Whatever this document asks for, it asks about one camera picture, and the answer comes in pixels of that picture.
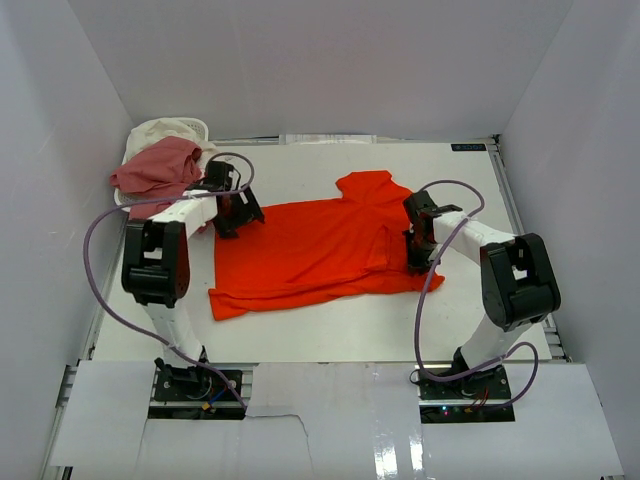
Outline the orange t-shirt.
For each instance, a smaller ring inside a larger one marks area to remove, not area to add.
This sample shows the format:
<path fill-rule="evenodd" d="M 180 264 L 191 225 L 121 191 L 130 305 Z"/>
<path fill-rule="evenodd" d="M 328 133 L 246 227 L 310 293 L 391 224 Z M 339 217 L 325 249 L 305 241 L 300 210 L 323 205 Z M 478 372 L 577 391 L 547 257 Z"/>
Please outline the orange t-shirt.
<path fill-rule="evenodd" d="M 216 237 L 215 320 L 422 290 L 425 277 L 408 272 L 403 235 L 410 190 L 386 170 L 352 172 L 336 187 L 338 198 L 268 206 L 265 223 Z"/>

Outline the pink t-shirt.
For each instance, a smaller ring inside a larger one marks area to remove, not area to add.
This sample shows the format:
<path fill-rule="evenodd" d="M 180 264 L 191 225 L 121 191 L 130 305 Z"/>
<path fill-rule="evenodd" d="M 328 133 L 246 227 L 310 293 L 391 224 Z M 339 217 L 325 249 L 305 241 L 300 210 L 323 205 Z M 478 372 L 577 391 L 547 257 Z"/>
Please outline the pink t-shirt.
<path fill-rule="evenodd" d="M 165 137 L 134 155 L 110 176 L 110 184 L 138 200 L 181 196 L 202 177 L 202 149 L 194 142 Z"/>

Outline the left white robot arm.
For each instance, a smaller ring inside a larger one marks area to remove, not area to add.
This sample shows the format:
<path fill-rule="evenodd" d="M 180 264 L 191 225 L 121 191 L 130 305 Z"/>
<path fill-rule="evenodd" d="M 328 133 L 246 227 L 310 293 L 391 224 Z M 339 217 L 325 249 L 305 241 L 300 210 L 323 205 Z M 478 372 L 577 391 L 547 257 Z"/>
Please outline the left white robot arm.
<path fill-rule="evenodd" d="M 265 215 L 239 170 L 221 154 L 185 194 L 162 212 L 127 223 L 121 282 L 165 341 L 156 367 L 183 395 L 199 399 L 213 389 L 215 374 L 202 366 L 206 348 L 183 302 L 191 279 L 188 241 L 208 223 L 221 238 L 235 239 L 239 228 L 263 223 Z"/>

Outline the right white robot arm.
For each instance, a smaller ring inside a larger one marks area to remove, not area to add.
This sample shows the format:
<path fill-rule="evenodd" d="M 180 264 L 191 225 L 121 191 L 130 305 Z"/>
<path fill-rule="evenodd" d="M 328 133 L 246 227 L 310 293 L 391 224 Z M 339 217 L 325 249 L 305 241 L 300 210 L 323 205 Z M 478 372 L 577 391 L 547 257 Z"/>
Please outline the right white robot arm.
<path fill-rule="evenodd" d="M 403 201 L 410 228 L 403 235 L 408 270 L 425 283 L 414 322 L 414 353 L 418 368 L 410 382 L 421 388 L 451 386 L 472 399 L 488 385 L 487 375 L 522 347 L 520 337 L 559 309 L 561 294 L 543 239 L 534 233 L 515 235 L 491 228 L 461 207 L 437 205 L 425 190 Z M 484 314 L 471 337 L 454 353 L 445 372 L 426 369 L 420 353 L 422 308 L 435 284 L 437 266 L 453 249 L 480 269 Z"/>

